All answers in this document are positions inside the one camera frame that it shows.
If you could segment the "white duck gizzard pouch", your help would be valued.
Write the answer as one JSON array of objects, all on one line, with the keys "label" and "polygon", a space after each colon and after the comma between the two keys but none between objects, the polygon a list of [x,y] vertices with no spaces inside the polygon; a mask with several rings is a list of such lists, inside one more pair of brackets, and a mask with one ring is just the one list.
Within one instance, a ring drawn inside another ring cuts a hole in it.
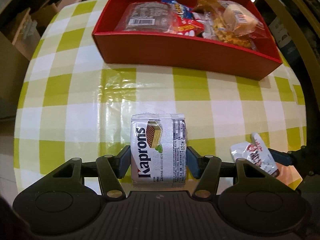
[{"label": "white duck gizzard pouch", "polygon": [[258,133],[251,134],[251,142],[245,141],[232,145],[230,153],[234,161],[240,158],[247,159],[275,178],[280,174],[271,152]]}]

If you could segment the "white Kaprons wafer pack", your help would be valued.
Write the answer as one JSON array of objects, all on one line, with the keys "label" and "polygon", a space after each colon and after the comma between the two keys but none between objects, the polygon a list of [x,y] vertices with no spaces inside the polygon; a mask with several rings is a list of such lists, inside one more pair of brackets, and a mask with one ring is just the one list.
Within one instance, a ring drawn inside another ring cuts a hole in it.
[{"label": "white Kaprons wafer pack", "polygon": [[133,115],[130,151],[133,185],[183,187],[187,176],[184,114]]}]

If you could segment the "yellow waffle snack bag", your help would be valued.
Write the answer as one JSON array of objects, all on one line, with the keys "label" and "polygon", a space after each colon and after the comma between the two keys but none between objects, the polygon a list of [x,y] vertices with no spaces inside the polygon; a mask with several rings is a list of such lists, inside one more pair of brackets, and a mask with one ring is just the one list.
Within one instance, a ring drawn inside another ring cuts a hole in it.
[{"label": "yellow waffle snack bag", "polygon": [[210,40],[256,50],[256,46],[248,36],[236,36],[227,29],[219,16],[215,16],[211,12],[204,14],[204,32],[202,36]]}]

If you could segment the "white rice cake bag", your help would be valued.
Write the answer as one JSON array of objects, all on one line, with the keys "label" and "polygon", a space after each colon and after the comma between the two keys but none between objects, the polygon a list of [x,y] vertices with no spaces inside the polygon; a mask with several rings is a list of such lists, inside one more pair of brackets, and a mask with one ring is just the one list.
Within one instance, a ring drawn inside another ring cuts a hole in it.
[{"label": "white rice cake bag", "polygon": [[238,36],[264,31],[264,25],[249,10],[233,1],[217,1],[222,7],[222,20],[227,29]]}]

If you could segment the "red snack bag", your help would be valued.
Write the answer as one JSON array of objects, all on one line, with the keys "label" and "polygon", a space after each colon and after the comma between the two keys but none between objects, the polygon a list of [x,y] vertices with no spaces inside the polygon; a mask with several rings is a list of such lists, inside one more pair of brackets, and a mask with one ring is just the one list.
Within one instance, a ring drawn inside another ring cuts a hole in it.
[{"label": "red snack bag", "polygon": [[167,33],[195,37],[204,32],[204,24],[193,19],[181,18],[177,14],[172,17]]}]

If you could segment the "dark clear snack bag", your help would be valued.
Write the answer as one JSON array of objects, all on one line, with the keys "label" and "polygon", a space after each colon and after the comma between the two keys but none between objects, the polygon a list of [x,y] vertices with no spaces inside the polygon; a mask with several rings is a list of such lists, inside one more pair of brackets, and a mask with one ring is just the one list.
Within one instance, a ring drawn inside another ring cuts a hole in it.
[{"label": "dark clear snack bag", "polygon": [[166,3],[131,3],[126,8],[115,31],[172,33],[173,23],[174,12]]}]

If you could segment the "blue snack pack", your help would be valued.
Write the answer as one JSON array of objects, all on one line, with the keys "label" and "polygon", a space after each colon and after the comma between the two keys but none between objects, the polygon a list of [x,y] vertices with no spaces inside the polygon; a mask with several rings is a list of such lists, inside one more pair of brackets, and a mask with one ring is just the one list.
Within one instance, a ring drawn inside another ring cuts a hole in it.
[{"label": "blue snack pack", "polygon": [[173,11],[180,17],[180,18],[187,18],[192,19],[192,9],[181,3],[178,3],[176,0],[161,0],[161,2],[170,5]]}]

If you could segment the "green checkered tablecloth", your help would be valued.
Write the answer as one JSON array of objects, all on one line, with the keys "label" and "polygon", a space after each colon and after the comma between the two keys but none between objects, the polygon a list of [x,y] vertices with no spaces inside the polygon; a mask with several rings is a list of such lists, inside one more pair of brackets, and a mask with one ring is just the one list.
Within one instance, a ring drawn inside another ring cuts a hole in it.
[{"label": "green checkered tablecloth", "polygon": [[275,150],[306,144],[305,101],[283,62],[261,81],[193,69],[106,64],[93,28],[107,0],[54,16],[31,58],[17,107],[14,171],[24,190],[65,161],[94,161],[130,143],[131,116],[182,113],[188,144],[232,161],[230,147],[259,133]]}]

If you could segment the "red cardboard box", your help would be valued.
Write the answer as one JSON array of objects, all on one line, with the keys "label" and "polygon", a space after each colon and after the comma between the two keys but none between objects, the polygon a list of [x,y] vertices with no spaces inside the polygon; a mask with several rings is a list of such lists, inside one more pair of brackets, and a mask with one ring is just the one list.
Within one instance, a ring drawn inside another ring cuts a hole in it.
[{"label": "red cardboard box", "polygon": [[[160,0],[108,0],[92,36],[106,63],[147,64],[218,72],[261,80],[281,63],[270,31],[255,42],[257,50],[200,37],[141,31],[116,31],[131,3]],[[178,0],[193,7],[197,0]],[[263,17],[250,0],[230,0],[243,5],[260,21]]]}]

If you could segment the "wooden shelf unit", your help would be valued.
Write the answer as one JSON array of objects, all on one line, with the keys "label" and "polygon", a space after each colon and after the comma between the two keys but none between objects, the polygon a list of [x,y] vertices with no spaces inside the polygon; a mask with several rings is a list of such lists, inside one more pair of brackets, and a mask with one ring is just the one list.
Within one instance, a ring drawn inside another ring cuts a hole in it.
[{"label": "wooden shelf unit", "polygon": [[319,55],[311,46],[304,29],[319,38],[319,22],[302,0],[264,0],[289,32],[302,57],[310,77],[317,101],[319,101]]}]

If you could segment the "gold foil snack pack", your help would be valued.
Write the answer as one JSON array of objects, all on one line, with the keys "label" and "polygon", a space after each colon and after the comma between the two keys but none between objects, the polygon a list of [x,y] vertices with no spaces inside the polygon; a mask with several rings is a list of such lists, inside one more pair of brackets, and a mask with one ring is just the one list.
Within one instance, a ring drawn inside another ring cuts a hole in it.
[{"label": "gold foil snack pack", "polygon": [[197,0],[196,6],[193,8],[194,12],[207,12],[207,13],[218,13],[220,3],[217,0]]}]

